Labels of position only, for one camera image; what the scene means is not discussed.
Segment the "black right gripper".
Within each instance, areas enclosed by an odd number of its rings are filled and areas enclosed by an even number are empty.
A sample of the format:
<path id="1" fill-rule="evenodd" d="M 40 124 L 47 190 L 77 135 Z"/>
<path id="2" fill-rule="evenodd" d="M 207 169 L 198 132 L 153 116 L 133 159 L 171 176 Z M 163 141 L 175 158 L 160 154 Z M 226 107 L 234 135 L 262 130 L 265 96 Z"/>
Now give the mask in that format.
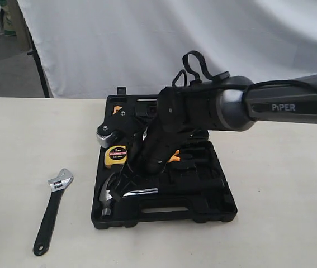
<path id="1" fill-rule="evenodd" d="M 179 128 L 168 132 L 159 118 L 151 121 L 140 148 L 140 165 L 128 163 L 111 174 L 110 195 L 120 200 L 125 193 L 136 189 L 148 175 L 160 173 L 176 150 L 188 140 L 192 128 Z"/>

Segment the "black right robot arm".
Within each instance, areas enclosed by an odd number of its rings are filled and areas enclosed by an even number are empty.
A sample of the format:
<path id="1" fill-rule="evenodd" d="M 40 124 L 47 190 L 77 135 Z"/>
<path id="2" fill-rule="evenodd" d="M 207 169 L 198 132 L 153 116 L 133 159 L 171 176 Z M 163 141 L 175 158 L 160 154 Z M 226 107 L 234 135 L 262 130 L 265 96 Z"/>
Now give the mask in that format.
<path id="1" fill-rule="evenodd" d="M 242 132 L 258 121 L 317 124 L 317 74 L 259 83 L 235 76 L 164 88 L 154 119 L 135 140 L 123 168 L 109 183 L 109 192 L 120 200 L 161 173 L 197 130 Z"/>

